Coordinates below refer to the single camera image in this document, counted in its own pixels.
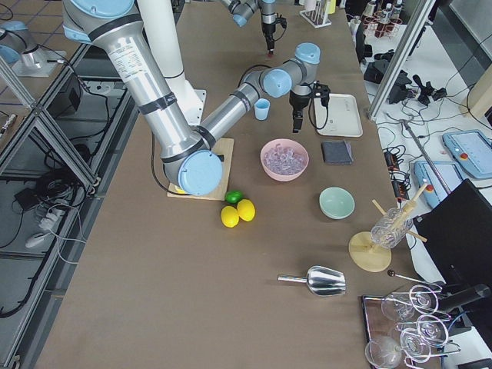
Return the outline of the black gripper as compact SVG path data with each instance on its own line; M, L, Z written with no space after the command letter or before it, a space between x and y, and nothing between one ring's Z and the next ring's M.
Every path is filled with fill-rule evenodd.
M261 29L265 38L273 38L276 21L277 14L275 12L261 12Z
M311 100L312 88L310 85L296 85L289 93L289 103L292 107L292 132L299 133L304 120L304 109Z

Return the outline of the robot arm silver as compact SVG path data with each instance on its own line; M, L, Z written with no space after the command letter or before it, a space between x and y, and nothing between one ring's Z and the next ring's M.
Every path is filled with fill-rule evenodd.
M220 0L220 3L232 15L234 22L245 26L256 11L261 14L261 27L264 37L272 40L276 29L275 0Z
M107 53L160 143L165 176L191 195L208 194L221 181L222 163L211 150L216 141L260 98L279 98L312 85L320 63L320 48L300 43L293 58L248 74L202 123L191 126L163 64L164 55L181 56L169 1L64 1L62 5L66 37Z

